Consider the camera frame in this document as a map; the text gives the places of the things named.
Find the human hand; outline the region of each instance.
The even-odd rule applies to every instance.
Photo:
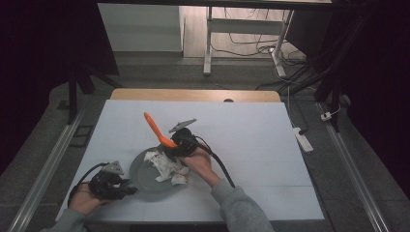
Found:
[[[70,202],[69,209],[77,211],[85,216],[89,216],[93,213],[101,204],[111,202],[111,200],[104,200],[97,198],[88,187],[88,184],[82,184],[79,186],[72,201]]]
[[[197,147],[189,157],[179,157],[190,170],[198,174],[210,187],[220,182],[220,177],[212,170],[211,156]]]

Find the orange object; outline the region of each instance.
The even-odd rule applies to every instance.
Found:
[[[151,129],[153,130],[154,134],[157,136],[158,140],[160,143],[168,148],[176,148],[177,145],[169,138],[163,136],[160,132],[160,129],[157,127],[157,124],[155,124],[154,120],[151,118],[150,114],[147,112],[144,112],[144,117],[145,120],[147,120],[148,125],[150,125]]]

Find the gray sleeve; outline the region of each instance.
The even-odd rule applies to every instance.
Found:
[[[84,220],[85,215],[66,209],[52,228],[43,229],[41,232],[85,232]]]
[[[230,232],[274,231],[263,210],[241,187],[233,188],[222,179],[211,194],[220,203],[220,215]]]

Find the wall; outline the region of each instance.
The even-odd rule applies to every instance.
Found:
[[[180,8],[99,4],[113,51],[182,51]]]

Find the power strip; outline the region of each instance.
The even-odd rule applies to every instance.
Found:
[[[301,145],[304,152],[308,153],[313,151],[313,147],[308,142],[307,137],[304,134],[299,134],[300,128],[294,128],[293,132],[295,133],[296,139],[298,139],[299,145]]]

